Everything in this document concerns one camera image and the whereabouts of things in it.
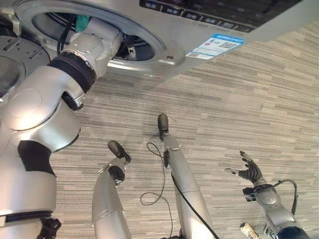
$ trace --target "robot leg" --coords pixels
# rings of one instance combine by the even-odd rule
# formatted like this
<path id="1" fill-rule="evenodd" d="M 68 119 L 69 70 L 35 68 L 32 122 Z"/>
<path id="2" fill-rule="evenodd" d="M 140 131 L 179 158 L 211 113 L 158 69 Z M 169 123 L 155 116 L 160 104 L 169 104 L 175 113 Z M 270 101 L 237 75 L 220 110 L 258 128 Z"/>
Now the robot leg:
<path id="1" fill-rule="evenodd" d="M 210 227 L 212 227 L 207 206 L 195 177 L 181 151 L 178 141 L 168 132 L 168 119 L 165 114 L 159 115 L 158 124 L 160 138 L 162 141 L 164 141 L 165 167 L 171 168 L 171 174 L 181 192 L 188 199 L 195 210 L 200 214 L 200 216 L 208 223 Z M 175 196 L 183 237 L 187 239 L 213 239 L 214 236 L 194 214 L 176 188 Z"/>
<path id="2" fill-rule="evenodd" d="M 116 141 L 110 141 L 108 146 L 116 158 L 100 170 L 93 193 L 92 224 L 96 239 L 130 239 L 116 187 L 124 181 L 125 165 L 131 158 Z"/>

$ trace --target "control panel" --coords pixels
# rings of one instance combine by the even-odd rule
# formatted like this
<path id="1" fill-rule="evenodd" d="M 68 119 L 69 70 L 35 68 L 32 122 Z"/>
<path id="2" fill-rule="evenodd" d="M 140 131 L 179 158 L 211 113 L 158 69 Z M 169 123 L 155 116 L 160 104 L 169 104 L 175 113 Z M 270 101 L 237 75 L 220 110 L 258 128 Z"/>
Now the control panel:
<path id="1" fill-rule="evenodd" d="M 140 6 L 251 32 L 302 0 L 140 0 Z"/>

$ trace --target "shoe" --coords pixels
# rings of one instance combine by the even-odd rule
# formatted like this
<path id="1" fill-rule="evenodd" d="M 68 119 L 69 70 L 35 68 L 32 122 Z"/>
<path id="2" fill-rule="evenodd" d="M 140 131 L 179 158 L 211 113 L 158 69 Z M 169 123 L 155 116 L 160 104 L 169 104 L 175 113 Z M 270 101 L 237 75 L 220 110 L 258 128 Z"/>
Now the shoe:
<path id="1" fill-rule="evenodd" d="M 240 230 L 249 239 L 260 239 L 259 234 L 257 234 L 248 223 L 243 223 L 240 225 Z"/>

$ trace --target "floor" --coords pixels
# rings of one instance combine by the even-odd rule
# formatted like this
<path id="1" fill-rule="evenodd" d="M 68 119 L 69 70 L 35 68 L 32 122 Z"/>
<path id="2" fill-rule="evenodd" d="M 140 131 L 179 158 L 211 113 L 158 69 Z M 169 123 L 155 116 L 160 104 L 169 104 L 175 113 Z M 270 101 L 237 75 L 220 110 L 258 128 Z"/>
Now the floor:
<path id="1" fill-rule="evenodd" d="M 57 238 L 94 238 L 91 200 L 97 171 L 113 158 L 111 139 L 132 156 L 118 188 L 134 239 L 159 239 L 170 232 L 163 200 L 145 207 L 140 195 L 160 192 L 160 159 L 147 142 L 160 146 L 157 116 L 168 115 L 221 239 L 244 239 L 239 225 L 262 232 L 264 218 L 242 189 L 248 181 L 224 172 L 243 169 L 239 150 L 258 163 L 265 179 L 293 179 L 299 186 L 296 212 L 312 239 L 319 238 L 319 21 L 267 43 L 254 42 L 206 64 L 159 82 L 108 75 L 87 94 L 77 112 L 82 131 L 68 149 L 54 154 Z M 163 196 L 169 201 L 173 235 L 179 231 L 173 183 L 166 170 Z M 290 209 L 293 187 L 278 192 Z"/>

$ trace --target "black wire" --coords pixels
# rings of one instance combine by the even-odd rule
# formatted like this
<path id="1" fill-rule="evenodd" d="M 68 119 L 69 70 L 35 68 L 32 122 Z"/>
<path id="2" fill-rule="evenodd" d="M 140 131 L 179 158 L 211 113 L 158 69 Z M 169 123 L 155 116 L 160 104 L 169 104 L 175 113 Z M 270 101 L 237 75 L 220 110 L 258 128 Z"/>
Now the black wire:
<path id="1" fill-rule="evenodd" d="M 156 153 L 156 152 L 154 152 L 153 150 L 151 150 L 150 147 L 149 147 L 149 145 L 154 146 L 158 153 Z M 160 157 L 160 159 L 161 159 L 161 165 L 162 165 L 162 170 L 163 170 L 164 182 L 163 182 L 163 186 L 162 186 L 162 188 L 161 188 L 160 194 L 153 193 L 153 192 L 143 193 L 143 194 L 141 195 L 141 197 L 140 197 L 140 201 L 141 201 L 141 204 L 142 204 L 143 206 L 153 205 L 153 204 L 155 204 L 160 198 L 162 198 L 162 199 L 167 203 L 168 210 L 169 210 L 169 216 L 170 216 L 170 224 L 171 224 L 170 234 L 169 234 L 169 237 L 168 237 L 168 238 L 170 238 L 170 237 L 171 237 L 171 234 L 172 234 L 172 232 L 173 232 L 173 218 L 171 217 L 171 211 L 170 211 L 169 202 L 166 200 L 166 198 L 162 197 L 162 194 L 163 194 L 163 191 L 164 191 L 164 187 L 165 187 L 165 183 L 166 183 L 163 156 L 161 155 L 159 148 L 158 148 L 155 144 L 153 144 L 153 143 L 151 143 L 151 142 L 148 142 L 148 143 L 146 144 L 146 147 L 148 148 L 148 150 L 149 150 L 151 153 L 153 153 L 153 154 L 157 155 L 158 157 Z M 157 198 L 154 202 L 151 202 L 151 203 L 148 203 L 148 204 L 147 204 L 147 203 L 144 203 L 144 202 L 143 202 L 143 197 L 144 197 L 145 195 L 147 195 L 147 194 L 156 195 L 158 198 Z"/>
<path id="2" fill-rule="evenodd" d="M 297 194 L 297 183 L 294 180 L 291 179 L 285 179 L 285 180 L 279 180 L 278 183 L 276 183 L 274 185 L 274 187 L 277 187 L 278 185 L 285 183 L 285 182 L 289 182 L 292 183 L 294 188 L 295 188 L 295 193 L 294 193 L 294 202 L 293 202 L 293 206 L 291 208 L 291 213 L 294 215 L 296 213 L 296 208 L 297 208 L 297 198 L 298 198 L 298 194 Z"/>
<path id="3" fill-rule="evenodd" d="M 60 36 L 60 39 L 59 39 L 57 47 L 56 47 L 56 51 L 57 51 L 58 55 L 63 50 L 66 37 L 68 36 L 68 33 L 69 33 L 70 29 L 71 29 L 72 23 L 75 20 L 75 17 L 76 17 L 76 14 L 70 14 L 68 23 L 66 24 L 66 26 L 64 28 L 64 31 L 62 32 L 62 34 Z"/>
<path id="4" fill-rule="evenodd" d="M 208 225 L 208 223 L 204 220 L 204 218 L 202 218 L 200 216 L 200 214 L 195 210 L 195 208 L 193 208 L 193 206 L 190 204 L 190 202 L 187 200 L 187 198 L 184 196 L 184 194 L 181 192 L 181 190 L 179 189 L 177 182 L 174 178 L 174 176 L 171 174 L 171 178 L 173 179 L 173 182 L 175 184 L 175 187 L 177 188 L 177 190 L 179 191 L 180 195 L 183 197 L 183 199 L 185 200 L 185 202 L 188 204 L 188 206 L 191 208 L 191 210 L 196 214 L 196 216 L 201 220 L 202 223 L 204 223 L 204 225 L 207 227 L 207 229 L 213 234 L 213 236 L 216 239 L 220 239 L 218 237 L 218 235 L 214 232 L 214 230 Z"/>
<path id="5" fill-rule="evenodd" d="M 124 53 L 125 50 L 127 50 L 126 45 L 128 44 L 128 37 L 129 35 L 123 34 L 123 39 L 124 41 L 121 43 L 121 46 L 118 50 L 118 52 L 116 53 L 116 56 L 120 56 L 122 58 L 125 58 L 128 55 L 128 52 L 125 56 L 122 56 L 122 53 Z"/>

